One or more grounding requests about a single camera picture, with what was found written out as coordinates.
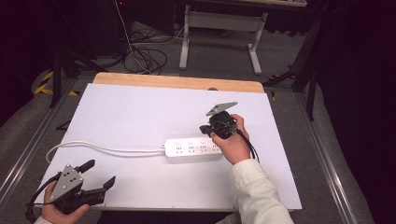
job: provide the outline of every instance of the gray carpet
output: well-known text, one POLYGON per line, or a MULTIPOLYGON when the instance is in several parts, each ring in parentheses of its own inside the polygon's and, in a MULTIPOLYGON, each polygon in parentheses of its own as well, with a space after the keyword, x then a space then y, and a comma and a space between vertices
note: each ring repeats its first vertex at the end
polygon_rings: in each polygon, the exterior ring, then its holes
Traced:
MULTIPOLYGON (((253 34, 242 32, 236 32, 229 37, 220 37, 205 31, 195 32, 190 38, 188 67, 185 71, 178 69, 181 40, 176 40, 168 45, 150 45, 149 47, 160 49, 167 55, 168 63, 163 68, 162 75, 264 82, 271 75, 280 75, 288 71, 288 65, 293 63, 304 37, 289 37, 285 34, 263 32, 261 43, 257 49, 263 71, 262 76, 254 75, 248 56, 247 44, 252 39, 253 34)), ((121 65, 111 67, 108 70, 126 72, 121 65)), ((87 76, 81 76, 73 90, 83 91, 86 84, 93 79, 93 76, 88 76, 90 73, 84 72, 83 74, 87 76)), ((43 75, 37 78, 33 89, 36 88, 42 77, 43 75)), ((304 119, 304 113, 295 98, 297 93, 290 91, 290 83, 290 80, 286 80, 277 88, 267 89, 267 92, 276 90, 276 100, 270 100, 271 106, 274 110, 290 167, 296 176, 297 190, 303 204, 303 210, 292 212, 291 216, 295 223, 342 223, 343 220, 318 162, 317 152, 304 119)), ((0 149, 0 178, 2 180, 7 177, 9 169, 18 160, 46 114, 50 105, 50 97, 47 94, 36 94, 34 100, 18 111, 0 129, 2 146, 0 149)), ((28 223, 24 219, 24 205, 35 193, 39 180, 48 167, 45 154, 51 147, 59 144, 64 136, 63 131, 56 131, 55 128, 73 117, 79 99, 79 96, 67 96, 65 99, 28 169, 24 172, 6 206, 1 211, 1 223, 28 223)), ((348 170, 337 144, 319 90, 315 104, 315 119, 318 134, 324 147, 331 155, 333 165, 345 188, 346 196, 351 203, 356 219, 359 223, 374 223, 359 186, 348 170)), ((92 209, 78 223, 95 223, 99 216, 100 212, 92 209)))

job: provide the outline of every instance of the white power strip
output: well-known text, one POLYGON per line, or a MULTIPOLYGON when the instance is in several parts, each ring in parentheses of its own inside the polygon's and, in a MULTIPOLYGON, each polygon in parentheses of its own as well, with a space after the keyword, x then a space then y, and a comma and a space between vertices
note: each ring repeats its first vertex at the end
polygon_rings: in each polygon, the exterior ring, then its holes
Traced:
POLYGON ((219 147, 209 137, 168 139, 163 146, 169 161, 215 159, 222 156, 219 147))

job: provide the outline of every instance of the hand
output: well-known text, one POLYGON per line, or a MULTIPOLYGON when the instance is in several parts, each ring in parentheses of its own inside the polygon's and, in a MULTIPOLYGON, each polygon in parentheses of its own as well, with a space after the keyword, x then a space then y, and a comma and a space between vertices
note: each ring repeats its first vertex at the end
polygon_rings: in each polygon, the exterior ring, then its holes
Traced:
MULTIPOLYGON (((244 126, 244 119, 236 114, 231 114, 231 117, 236 120, 236 125, 243 135, 249 139, 248 132, 244 126)), ((231 135, 228 139, 221 139, 215 133, 211 133, 210 137, 214 144, 216 144, 223 153, 225 159, 229 161, 232 165, 250 159, 250 148, 244 141, 241 135, 235 133, 231 135)))
MULTIPOLYGON (((56 181, 51 182, 45 191, 44 194, 44 202, 50 203, 50 195, 55 188, 56 181)), ((85 213, 88 212, 90 206, 87 204, 83 204, 80 208, 69 215, 65 215, 56 209, 53 204, 46 204, 43 206, 41 210, 41 216, 46 219, 48 222, 53 224, 73 224, 77 222, 85 213)))

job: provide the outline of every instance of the white tabletop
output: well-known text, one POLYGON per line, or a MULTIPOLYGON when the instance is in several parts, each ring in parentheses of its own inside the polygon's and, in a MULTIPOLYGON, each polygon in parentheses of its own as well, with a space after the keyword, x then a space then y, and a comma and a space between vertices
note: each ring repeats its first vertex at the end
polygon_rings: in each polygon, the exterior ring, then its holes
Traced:
MULTIPOLYGON (((82 140, 106 147, 159 149, 171 138, 203 137, 205 113, 215 104, 237 102, 228 109, 245 118, 252 145, 264 171, 276 185, 288 209, 301 209, 275 119, 265 93, 201 91, 90 84, 85 90, 63 143, 82 140)), ((234 211, 223 157, 218 160, 170 162, 162 153, 108 153, 88 147, 57 150, 44 180, 66 164, 96 160, 84 173, 84 189, 97 189, 113 175, 116 183, 106 194, 106 210, 234 211)), ((37 203, 42 202, 39 196, 37 203)))

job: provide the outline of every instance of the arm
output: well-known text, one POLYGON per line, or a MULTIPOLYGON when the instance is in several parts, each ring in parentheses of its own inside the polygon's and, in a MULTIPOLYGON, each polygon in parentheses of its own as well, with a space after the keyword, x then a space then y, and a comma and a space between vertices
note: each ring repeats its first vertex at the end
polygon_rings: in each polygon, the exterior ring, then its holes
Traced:
MULTIPOLYGON (((249 139, 244 119, 231 115, 243 135, 249 139)), ((275 186, 259 163, 250 158, 250 149, 239 134, 224 140, 211 134, 224 157, 233 167, 229 177, 239 206, 242 223, 293 223, 286 207, 280 202, 275 186)))
MULTIPOLYGON (((44 194, 44 202, 50 203, 50 195, 55 188, 56 181, 53 181, 46 188, 44 194)), ((85 213, 88 212, 90 206, 87 204, 82 205, 76 211, 69 215, 65 215, 58 211, 53 204, 45 204, 41 210, 41 217, 39 217, 35 224, 73 224, 77 222, 85 213)))

